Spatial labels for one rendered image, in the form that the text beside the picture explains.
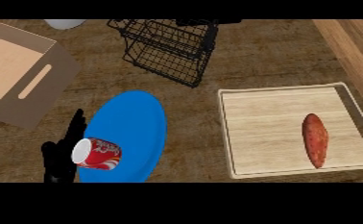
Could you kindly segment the light brown wooden board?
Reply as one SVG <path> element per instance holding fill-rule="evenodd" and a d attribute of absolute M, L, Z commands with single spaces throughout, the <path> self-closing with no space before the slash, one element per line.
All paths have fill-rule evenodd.
<path fill-rule="evenodd" d="M 363 19 L 314 19 L 313 24 L 363 96 Z"/>

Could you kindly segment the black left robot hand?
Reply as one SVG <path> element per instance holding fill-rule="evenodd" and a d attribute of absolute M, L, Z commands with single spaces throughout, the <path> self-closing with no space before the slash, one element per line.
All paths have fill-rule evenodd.
<path fill-rule="evenodd" d="M 84 138 L 87 121 L 84 111 L 78 109 L 69 122 L 63 139 L 59 142 L 45 141 L 41 145 L 44 159 L 44 182 L 69 184 L 73 182 L 76 164 L 71 160 L 72 150 Z"/>

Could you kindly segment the pale grey round vessel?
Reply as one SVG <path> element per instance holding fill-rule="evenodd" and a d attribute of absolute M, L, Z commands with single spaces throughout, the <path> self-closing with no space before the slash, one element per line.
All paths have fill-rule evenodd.
<path fill-rule="evenodd" d="M 85 19 L 47 19 L 47 24 L 57 30 L 68 30 L 78 27 Z"/>

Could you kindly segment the orange-red sweet potato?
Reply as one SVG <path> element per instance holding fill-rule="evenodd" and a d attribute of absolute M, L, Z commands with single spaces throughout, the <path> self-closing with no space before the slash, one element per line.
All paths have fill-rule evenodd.
<path fill-rule="evenodd" d="M 310 113 L 302 122 L 302 138 L 308 160 L 314 168 L 323 166 L 327 153 L 329 134 L 323 122 L 314 113 Z"/>

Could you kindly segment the brown wooden crate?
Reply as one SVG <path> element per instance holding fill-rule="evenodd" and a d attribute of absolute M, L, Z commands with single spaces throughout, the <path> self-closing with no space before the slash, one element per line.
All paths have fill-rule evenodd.
<path fill-rule="evenodd" d="M 0 23 L 0 121 L 34 129 L 79 69 L 53 39 Z"/>

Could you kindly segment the pale wooden tray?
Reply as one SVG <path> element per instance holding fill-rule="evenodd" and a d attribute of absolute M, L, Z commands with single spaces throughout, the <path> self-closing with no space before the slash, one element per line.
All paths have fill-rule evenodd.
<path fill-rule="evenodd" d="M 363 111 L 345 83 L 221 89 L 218 107 L 231 178 L 363 169 Z M 310 162 L 302 137 L 311 113 L 329 135 L 320 167 Z"/>

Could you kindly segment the red and white can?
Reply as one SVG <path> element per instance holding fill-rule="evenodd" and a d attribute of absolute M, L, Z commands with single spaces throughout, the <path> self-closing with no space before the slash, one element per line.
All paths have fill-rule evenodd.
<path fill-rule="evenodd" d="M 82 168 L 112 170 L 122 157 L 121 147 L 96 137 L 82 138 L 72 149 L 71 160 Z"/>

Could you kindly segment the blue oval plate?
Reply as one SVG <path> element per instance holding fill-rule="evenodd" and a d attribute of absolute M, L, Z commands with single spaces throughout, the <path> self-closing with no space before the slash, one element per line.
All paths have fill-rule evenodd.
<path fill-rule="evenodd" d="M 118 94 L 96 111 L 85 137 L 113 142 L 122 150 L 112 170 L 81 168 L 82 183 L 144 182 L 159 163 L 166 138 L 166 118 L 159 99 L 143 90 Z"/>

